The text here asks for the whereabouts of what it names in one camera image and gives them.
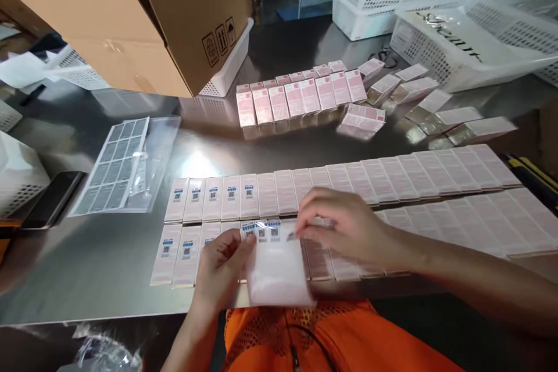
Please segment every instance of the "qr code label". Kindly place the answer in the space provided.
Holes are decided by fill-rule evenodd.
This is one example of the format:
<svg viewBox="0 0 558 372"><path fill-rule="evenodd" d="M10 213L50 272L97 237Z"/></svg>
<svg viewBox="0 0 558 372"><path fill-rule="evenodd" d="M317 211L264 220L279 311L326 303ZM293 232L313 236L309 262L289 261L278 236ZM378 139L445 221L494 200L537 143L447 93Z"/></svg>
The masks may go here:
<svg viewBox="0 0 558 372"><path fill-rule="evenodd" d="M271 229L271 241L279 241L279 230L277 228Z"/></svg>

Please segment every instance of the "small pink box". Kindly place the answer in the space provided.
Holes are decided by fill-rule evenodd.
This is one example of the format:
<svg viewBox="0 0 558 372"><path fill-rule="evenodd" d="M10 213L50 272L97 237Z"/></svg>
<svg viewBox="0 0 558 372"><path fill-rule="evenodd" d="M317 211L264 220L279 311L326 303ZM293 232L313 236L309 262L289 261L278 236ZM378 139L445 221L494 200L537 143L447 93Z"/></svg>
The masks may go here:
<svg viewBox="0 0 558 372"><path fill-rule="evenodd" d="M330 68L326 64L322 64L321 66L314 67L316 74L319 77L329 76L331 74Z"/></svg>
<svg viewBox="0 0 558 372"><path fill-rule="evenodd" d="M335 95L333 94L333 85L331 77L322 77L316 79L316 88L318 90L318 99L322 110L336 109Z"/></svg>
<svg viewBox="0 0 558 372"><path fill-rule="evenodd" d="M321 111L315 80L311 78L310 80L301 81L301 90L302 90L302 101L304 103L304 111L306 113L314 113L314 112Z"/></svg>
<svg viewBox="0 0 558 372"><path fill-rule="evenodd" d="M276 122L290 118L285 87L271 87L269 89L269 100L271 102L271 110L273 111L273 119Z"/></svg>
<svg viewBox="0 0 558 372"><path fill-rule="evenodd" d="M258 125L273 122L273 112L271 111L267 89L254 90L252 95L254 96L254 108L256 109Z"/></svg>
<svg viewBox="0 0 558 372"><path fill-rule="evenodd" d="M349 86L351 101L356 103L364 102L368 97L366 96L366 90L364 90L364 84L362 84L360 71L347 71L345 72L345 78L347 79L347 85Z"/></svg>
<svg viewBox="0 0 558 372"><path fill-rule="evenodd" d="M343 71L333 73L331 75L331 84L333 85L333 94L335 95L335 103L337 106L350 102L349 86Z"/></svg>
<svg viewBox="0 0 558 372"><path fill-rule="evenodd" d="M304 103L302 102L302 90L300 83L291 83L285 86L285 95L289 105L291 117L304 115Z"/></svg>
<svg viewBox="0 0 558 372"><path fill-rule="evenodd" d="M237 93L246 93L250 91L249 84L241 84L237 86Z"/></svg>
<svg viewBox="0 0 558 372"><path fill-rule="evenodd" d="M263 82L263 86L265 88L277 87L277 82L276 80L266 80Z"/></svg>
<svg viewBox="0 0 558 372"><path fill-rule="evenodd" d="M237 107L238 119L240 120L241 127L253 126L256 124L252 92L237 93Z"/></svg>
<svg viewBox="0 0 558 372"><path fill-rule="evenodd" d="M347 71L347 67L345 67L345 64L343 64L343 61L341 60L328 62L327 66L334 73L338 71Z"/></svg>
<svg viewBox="0 0 558 372"><path fill-rule="evenodd" d="M277 76L275 80L277 82L277 85L286 85L291 82L291 78L287 74L285 74L284 76Z"/></svg>
<svg viewBox="0 0 558 372"><path fill-rule="evenodd" d="M304 80L304 74L302 74L302 71L298 71L296 73L289 74L289 78L293 83L296 81L302 81Z"/></svg>
<svg viewBox="0 0 558 372"><path fill-rule="evenodd" d="M263 82L262 81L258 81L257 83L252 83L250 85L250 90L254 91L254 90L260 90L263 89Z"/></svg>
<svg viewBox="0 0 558 372"><path fill-rule="evenodd" d="M309 78L316 78L318 77L318 73L316 73L316 71L314 69L311 70L304 70L302 72L302 75L304 76L305 80L308 80Z"/></svg>

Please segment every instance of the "cardboard box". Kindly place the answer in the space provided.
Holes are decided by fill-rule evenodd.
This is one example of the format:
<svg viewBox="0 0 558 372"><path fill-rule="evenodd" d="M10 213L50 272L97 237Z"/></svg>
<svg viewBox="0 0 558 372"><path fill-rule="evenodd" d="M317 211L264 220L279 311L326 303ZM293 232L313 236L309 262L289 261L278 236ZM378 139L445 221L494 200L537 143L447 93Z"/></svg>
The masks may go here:
<svg viewBox="0 0 558 372"><path fill-rule="evenodd" d="M196 96L247 22L245 0L21 0L112 87Z"/></svg>

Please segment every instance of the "black cable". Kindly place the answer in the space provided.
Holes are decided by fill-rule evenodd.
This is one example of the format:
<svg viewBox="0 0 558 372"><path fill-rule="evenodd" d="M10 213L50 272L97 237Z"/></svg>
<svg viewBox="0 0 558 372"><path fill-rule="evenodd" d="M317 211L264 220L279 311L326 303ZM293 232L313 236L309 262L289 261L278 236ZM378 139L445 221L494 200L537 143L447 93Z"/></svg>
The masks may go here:
<svg viewBox="0 0 558 372"><path fill-rule="evenodd" d="M304 331L305 333L307 333L307 335L309 335L312 340L314 340L316 342L316 344L318 344L318 346L320 347L320 350L322 352L322 354L324 355L325 361L327 362L327 364L330 367L331 372L337 372L337 367L335 366L335 362L333 362L330 354L328 353L327 349L325 348L325 346L318 340L318 338L314 335L314 333L312 333L310 330L308 330L305 327L302 327L301 325L296 325L296 324L289 324L287 322L287 313L285 312L285 309L283 308L283 315L285 316L285 325L287 326L287 334L289 336L289 341L291 343L290 349L291 349L291 355L292 355L292 364L293 364L293 371L297 371L300 369L296 369L299 368L299 362L298 362L298 355L296 354L296 349L294 344L292 343L292 338L291 338L291 332L289 330L290 327L294 327L297 328L301 331Z"/></svg>

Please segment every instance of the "finger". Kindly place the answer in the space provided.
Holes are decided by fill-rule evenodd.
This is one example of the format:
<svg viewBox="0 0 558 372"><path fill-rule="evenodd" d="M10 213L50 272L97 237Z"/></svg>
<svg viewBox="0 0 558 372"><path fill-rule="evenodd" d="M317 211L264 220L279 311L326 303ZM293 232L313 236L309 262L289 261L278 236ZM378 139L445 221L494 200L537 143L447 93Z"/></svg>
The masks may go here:
<svg viewBox="0 0 558 372"><path fill-rule="evenodd" d="M298 209L302 210L309 202L316 198L331 198L335 196L337 192L328 188L315 187L310 189L304 198L301 200L301 204Z"/></svg>
<svg viewBox="0 0 558 372"><path fill-rule="evenodd" d="M350 238L335 230L319 226L307 226L300 231L300 236L331 247L343 255L346 255L348 252Z"/></svg>
<svg viewBox="0 0 558 372"><path fill-rule="evenodd" d="M343 199L339 198L314 198L298 213L295 231L306 227L311 221L318 217L332 218L337 222L345 212Z"/></svg>
<svg viewBox="0 0 558 372"><path fill-rule="evenodd" d="M240 272L255 245L256 237L254 235L249 235L240 243L237 250L227 262L227 265L231 267L232 271Z"/></svg>

